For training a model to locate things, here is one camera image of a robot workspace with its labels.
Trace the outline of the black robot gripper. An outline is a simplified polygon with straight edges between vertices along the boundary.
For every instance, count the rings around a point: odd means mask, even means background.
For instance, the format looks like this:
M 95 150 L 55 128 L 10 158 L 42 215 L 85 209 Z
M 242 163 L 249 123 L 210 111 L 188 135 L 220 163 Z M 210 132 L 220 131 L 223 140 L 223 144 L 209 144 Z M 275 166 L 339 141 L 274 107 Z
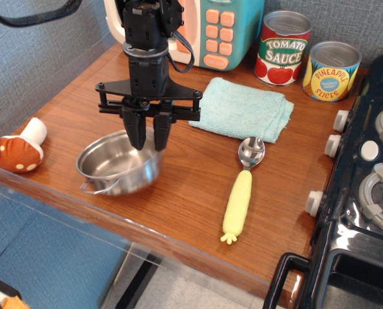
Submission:
M 123 51 L 128 58 L 129 78 L 95 86 L 100 95 L 99 110 L 122 116 L 129 141 L 137 150 L 143 149 L 146 140 L 145 117 L 155 116 L 154 145 L 157 151 L 163 151 L 173 123 L 199 121 L 202 92 L 170 78 L 172 59 L 168 48 L 124 48 Z

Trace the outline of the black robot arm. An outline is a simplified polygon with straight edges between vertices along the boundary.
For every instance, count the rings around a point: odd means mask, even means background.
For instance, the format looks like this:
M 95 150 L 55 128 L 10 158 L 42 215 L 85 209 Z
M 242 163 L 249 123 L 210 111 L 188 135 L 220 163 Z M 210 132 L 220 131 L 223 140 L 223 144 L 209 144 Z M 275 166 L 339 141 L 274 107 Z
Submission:
M 200 119 L 202 92 L 177 84 L 169 76 L 169 68 L 175 66 L 169 38 L 191 48 L 178 31 L 184 8 L 178 1 L 117 1 L 116 8 L 125 30 L 122 47 L 129 79 L 98 83 L 98 106 L 102 113 L 120 115 L 131 145 L 138 150 L 145 144 L 145 120 L 152 117 L 154 146 L 162 151 L 173 123 Z

